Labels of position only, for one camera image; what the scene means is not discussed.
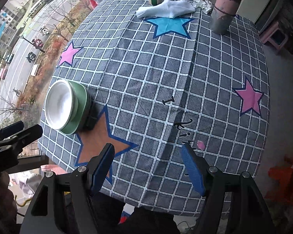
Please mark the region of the crumpled white tissue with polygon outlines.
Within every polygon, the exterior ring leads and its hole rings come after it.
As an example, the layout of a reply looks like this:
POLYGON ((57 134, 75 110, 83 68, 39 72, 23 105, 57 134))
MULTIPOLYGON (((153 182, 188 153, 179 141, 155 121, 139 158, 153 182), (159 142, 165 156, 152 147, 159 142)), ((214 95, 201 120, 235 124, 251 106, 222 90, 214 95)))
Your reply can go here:
POLYGON ((213 4, 209 0, 193 0, 193 7, 200 8, 203 13, 209 14, 213 9, 213 4))

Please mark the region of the grey checkered tablecloth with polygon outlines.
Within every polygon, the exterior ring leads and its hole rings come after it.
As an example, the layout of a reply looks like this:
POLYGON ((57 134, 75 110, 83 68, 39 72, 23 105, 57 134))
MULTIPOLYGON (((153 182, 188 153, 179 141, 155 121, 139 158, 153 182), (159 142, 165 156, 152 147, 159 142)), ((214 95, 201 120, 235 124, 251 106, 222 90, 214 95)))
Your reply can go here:
POLYGON ((135 207, 196 216, 203 199, 181 158, 188 143, 225 173, 256 175, 270 114, 268 71, 254 25, 240 16, 225 35, 200 9, 139 19, 147 0, 102 0, 65 48, 52 81, 90 95, 89 132, 65 135, 41 116, 39 148, 67 172, 111 143, 102 192, 135 207))

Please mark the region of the white paper bowl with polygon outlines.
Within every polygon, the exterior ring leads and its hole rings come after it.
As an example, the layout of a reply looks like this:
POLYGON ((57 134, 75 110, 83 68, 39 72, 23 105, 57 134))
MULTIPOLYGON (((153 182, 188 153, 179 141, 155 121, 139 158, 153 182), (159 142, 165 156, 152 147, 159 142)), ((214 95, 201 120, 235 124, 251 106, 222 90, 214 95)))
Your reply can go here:
POLYGON ((64 79, 56 81, 45 100, 45 118, 54 130, 61 130, 75 117, 78 99, 72 85, 64 79))

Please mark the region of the green square bowl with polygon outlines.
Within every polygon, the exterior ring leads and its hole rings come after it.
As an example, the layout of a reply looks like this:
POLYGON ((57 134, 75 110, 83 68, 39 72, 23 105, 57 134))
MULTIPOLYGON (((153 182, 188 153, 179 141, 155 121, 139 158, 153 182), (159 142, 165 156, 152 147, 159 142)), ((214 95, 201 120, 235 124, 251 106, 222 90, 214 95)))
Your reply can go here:
POLYGON ((72 135, 82 130, 90 110, 91 99, 86 87, 82 84, 69 80, 75 96, 76 109, 73 111, 69 122, 60 130, 65 135, 72 135))

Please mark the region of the pink grey metal cylinder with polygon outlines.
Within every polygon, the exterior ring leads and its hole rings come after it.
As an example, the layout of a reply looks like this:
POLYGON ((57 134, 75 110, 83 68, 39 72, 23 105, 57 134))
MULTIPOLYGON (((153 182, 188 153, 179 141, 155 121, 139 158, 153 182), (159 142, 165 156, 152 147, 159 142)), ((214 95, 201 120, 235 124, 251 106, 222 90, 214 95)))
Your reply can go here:
POLYGON ((209 27, 212 32, 223 35, 227 32, 242 0, 216 0, 209 27))

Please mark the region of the red plastic stool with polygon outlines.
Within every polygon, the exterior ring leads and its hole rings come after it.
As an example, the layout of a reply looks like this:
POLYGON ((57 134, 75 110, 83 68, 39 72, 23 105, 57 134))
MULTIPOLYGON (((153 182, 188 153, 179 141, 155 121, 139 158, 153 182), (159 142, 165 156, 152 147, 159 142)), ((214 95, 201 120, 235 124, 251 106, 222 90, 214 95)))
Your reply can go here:
POLYGON ((268 176, 276 181, 276 186, 267 191, 265 199, 293 206, 293 159, 285 155, 283 164, 270 168, 268 176))

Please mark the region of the pink plastic stool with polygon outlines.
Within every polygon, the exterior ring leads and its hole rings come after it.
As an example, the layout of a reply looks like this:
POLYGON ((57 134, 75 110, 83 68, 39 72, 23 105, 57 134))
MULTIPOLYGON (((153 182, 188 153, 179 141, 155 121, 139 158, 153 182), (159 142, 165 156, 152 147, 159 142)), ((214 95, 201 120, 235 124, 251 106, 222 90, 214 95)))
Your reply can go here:
POLYGON ((288 35, 283 30, 278 21, 272 23, 271 26, 269 26, 260 35, 260 40, 262 44, 266 44, 267 42, 269 42, 275 48, 276 53, 279 53, 280 50, 282 50, 288 39, 288 35))

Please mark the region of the white folded cloth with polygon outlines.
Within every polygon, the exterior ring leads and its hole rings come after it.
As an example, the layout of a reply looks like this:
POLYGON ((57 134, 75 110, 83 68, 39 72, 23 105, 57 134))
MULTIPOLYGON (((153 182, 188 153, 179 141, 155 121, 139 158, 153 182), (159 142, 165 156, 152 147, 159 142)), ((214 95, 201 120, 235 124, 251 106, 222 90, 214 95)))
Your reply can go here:
POLYGON ((195 12, 192 3, 186 0, 164 0, 156 6, 142 6, 136 11, 137 18, 160 17, 174 19, 178 16, 195 12))

